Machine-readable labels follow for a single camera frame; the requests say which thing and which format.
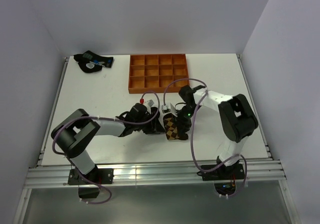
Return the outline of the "brown yellow argyle sock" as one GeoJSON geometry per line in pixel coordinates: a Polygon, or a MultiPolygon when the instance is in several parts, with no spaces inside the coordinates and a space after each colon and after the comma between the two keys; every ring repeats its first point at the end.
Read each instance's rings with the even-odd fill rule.
{"type": "Polygon", "coordinates": [[[166,114],[163,117],[163,124],[165,129],[165,135],[167,137],[167,140],[179,140],[178,139],[178,132],[177,132],[177,126],[176,126],[176,116],[172,115],[171,113],[166,114]]]}

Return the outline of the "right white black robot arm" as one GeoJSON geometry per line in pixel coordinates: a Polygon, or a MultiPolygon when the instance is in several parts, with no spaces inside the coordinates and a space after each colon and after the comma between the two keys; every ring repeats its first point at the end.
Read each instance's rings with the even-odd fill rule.
{"type": "Polygon", "coordinates": [[[202,172],[205,170],[198,165],[193,147],[197,112],[200,107],[207,107],[219,114],[226,139],[224,150],[217,157],[217,166],[209,171],[217,170],[220,178],[229,178],[234,172],[234,165],[238,164],[242,157],[241,151],[245,142],[258,128],[257,118],[246,96],[243,94],[225,95],[208,90],[202,85],[195,88],[189,85],[183,86],[178,94],[184,100],[185,106],[178,111],[177,116],[191,120],[191,156],[196,167],[202,172]]]}

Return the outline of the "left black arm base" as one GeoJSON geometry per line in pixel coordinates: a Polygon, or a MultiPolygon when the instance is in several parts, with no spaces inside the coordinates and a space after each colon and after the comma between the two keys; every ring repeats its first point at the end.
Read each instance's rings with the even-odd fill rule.
{"type": "MultiPolygon", "coordinates": [[[[93,169],[90,173],[83,176],[90,180],[91,182],[98,184],[112,184],[113,182],[113,168],[96,168],[93,169]]],[[[70,170],[69,178],[67,181],[68,185],[86,185],[89,182],[85,181],[78,172],[77,169],[70,170]]]]}

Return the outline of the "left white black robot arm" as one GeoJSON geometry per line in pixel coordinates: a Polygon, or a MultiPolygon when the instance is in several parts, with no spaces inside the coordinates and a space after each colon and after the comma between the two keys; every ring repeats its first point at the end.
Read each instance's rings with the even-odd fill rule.
{"type": "Polygon", "coordinates": [[[51,138],[79,170],[80,179],[85,183],[93,183],[101,175],[86,148],[95,136],[125,137],[135,131],[142,131],[146,135],[164,134],[165,129],[159,118],[157,107],[141,103],[136,103],[129,111],[111,120],[90,118],[84,109],[77,109],[51,132],[51,138]]]}

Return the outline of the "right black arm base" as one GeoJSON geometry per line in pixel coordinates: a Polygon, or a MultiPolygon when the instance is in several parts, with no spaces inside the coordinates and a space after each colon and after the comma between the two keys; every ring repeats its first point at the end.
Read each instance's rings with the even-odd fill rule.
{"type": "Polygon", "coordinates": [[[232,166],[222,166],[218,169],[204,173],[201,171],[197,172],[197,175],[202,178],[203,181],[219,181],[219,180],[242,180],[245,178],[244,167],[241,163],[236,163],[232,166]]]}

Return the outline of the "orange compartment tray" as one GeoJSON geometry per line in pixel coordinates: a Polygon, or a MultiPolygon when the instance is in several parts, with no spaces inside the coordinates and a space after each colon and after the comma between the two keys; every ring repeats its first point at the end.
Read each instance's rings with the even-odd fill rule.
{"type": "Polygon", "coordinates": [[[188,65],[185,54],[131,55],[128,92],[143,94],[146,91],[177,93],[188,85],[188,65]]]}

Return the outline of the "black blue sock pile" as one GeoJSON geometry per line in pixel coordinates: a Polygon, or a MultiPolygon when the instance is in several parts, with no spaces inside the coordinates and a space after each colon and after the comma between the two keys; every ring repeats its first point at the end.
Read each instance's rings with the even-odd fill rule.
{"type": "Polygon", "coordinates": [[[114,57],[103,57],[92,51],[76,54],[73,57],[80,69],[86,74],[100,72],[103,68],[111,68],[114,62],[114,57]]]}

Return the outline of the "aluminium front rail frame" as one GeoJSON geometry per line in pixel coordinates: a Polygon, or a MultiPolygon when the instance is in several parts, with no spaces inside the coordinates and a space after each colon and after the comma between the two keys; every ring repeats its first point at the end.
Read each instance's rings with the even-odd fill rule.
{"type": "MultiPolygon", "coordinates": [[[[279,160],[258,160],[247,162],[248,181],[285,180],[279,160]]],[[[99,165],[101,169],[112,168],[113,186],[140,186],[166,184],[204,183],[197,175],[193,162],[168,162],[151,164],[110,164],[99,165]]],[[[67,184],[71,167],[39,166],[28,170],[25,189],[70,187],[67,184]]]]}

